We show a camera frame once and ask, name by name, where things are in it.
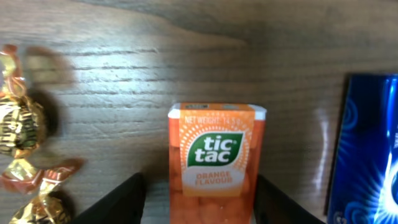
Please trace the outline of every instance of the wood grain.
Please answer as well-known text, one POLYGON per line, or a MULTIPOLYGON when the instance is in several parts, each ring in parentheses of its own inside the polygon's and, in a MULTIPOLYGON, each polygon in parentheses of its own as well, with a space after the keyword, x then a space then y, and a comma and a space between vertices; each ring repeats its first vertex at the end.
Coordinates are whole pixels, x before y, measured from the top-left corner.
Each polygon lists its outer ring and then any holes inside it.
MULTIPOLYGON (((62 112, 32 161, 88 161, 65 185, 79 212, 146 170, 143 223, 167 223, 168 109, 209 101, 268 109, 261 174, 324 218, 345 75, 398 69, 397 10, 388 0, 13 0, 1 3, 0 36, 21 46, 26 77, 62 112)), ((28 199, 1 192, 0 222, 28 199)))

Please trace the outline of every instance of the green leaf logo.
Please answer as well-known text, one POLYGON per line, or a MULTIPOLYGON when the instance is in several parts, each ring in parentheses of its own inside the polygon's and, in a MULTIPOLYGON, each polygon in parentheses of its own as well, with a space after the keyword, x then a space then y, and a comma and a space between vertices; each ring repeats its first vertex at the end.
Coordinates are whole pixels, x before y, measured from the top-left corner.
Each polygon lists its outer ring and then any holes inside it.
POLYGON ((188 153, 187 167, 225 166, 239 154, 243 133, 205 133, 197 137, 188 153))

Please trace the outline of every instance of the orange label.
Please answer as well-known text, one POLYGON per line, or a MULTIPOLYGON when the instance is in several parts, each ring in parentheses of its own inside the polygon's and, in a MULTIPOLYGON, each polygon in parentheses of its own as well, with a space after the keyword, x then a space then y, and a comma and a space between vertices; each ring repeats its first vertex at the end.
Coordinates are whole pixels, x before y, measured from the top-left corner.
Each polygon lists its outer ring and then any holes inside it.
POLYGON ((238 196, 248 163, 254 110, 245 105, 189 105, 182 105, 179 121, 183 194, 238 196))

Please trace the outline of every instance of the wooden table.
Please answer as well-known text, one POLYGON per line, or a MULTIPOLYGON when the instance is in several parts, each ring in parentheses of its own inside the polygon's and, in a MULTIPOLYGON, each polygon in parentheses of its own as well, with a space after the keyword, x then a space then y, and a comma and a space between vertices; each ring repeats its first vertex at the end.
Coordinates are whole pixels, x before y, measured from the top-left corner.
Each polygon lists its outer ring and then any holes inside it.
MULTIPOLYGON (((324 218, 345 75, 397 71, 397 11, 388 0, 12 0, 0 36, 62 112, 31 161, 87 160, 65 185, 79 212, 145 170, 143 223, 167 223, 167 112, 201 101, 267 108, 261 174, 324 218)), ((0 222, 31 197, 1 192, 0 222)))

